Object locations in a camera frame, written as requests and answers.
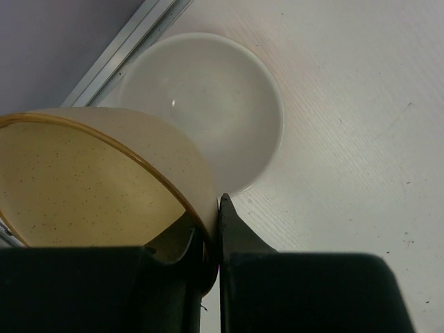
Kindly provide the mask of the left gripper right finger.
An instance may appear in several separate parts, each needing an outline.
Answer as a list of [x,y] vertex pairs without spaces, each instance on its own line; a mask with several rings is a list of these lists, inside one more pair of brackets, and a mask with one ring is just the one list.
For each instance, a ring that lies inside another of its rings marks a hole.
[[396,278],[366,253],[280,253],[219,204],[223,332],[412,332]]

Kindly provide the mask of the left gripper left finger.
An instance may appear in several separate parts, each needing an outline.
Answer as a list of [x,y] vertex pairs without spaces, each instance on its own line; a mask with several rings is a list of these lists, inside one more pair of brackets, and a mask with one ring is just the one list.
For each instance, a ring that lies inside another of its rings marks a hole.
[[197,332],[201,232],[181,218],[144,246],[1,251],[2,332]]

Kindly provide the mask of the cream speckled bowl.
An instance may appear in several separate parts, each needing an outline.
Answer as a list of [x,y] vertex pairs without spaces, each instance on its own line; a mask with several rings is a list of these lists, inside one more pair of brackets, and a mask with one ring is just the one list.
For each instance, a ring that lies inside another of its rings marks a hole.
[[1,224],[27,247],[141,246],[188,216],[203,233],[208,292],[217,215],[209,164],[158,117],[98,107],[1,117]]

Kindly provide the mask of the orange bowl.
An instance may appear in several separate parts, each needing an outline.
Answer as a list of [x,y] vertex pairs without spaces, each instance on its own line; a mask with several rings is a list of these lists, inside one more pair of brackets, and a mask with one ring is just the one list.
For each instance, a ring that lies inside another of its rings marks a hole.
[[282,142],[275,77],[250,49],[221,35],[183,33],[148,47],[126,72],[118,103],[183,131],[211,166],[219,194],[252,187]]

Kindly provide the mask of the aluminium table rail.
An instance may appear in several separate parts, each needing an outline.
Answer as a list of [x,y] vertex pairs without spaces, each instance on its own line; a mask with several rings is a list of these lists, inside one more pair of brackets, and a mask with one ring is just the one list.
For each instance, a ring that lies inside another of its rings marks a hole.
[[191,3],[143,1],[61,106],[83,107],[98,104],[121,80],[137,55],[159,40]]

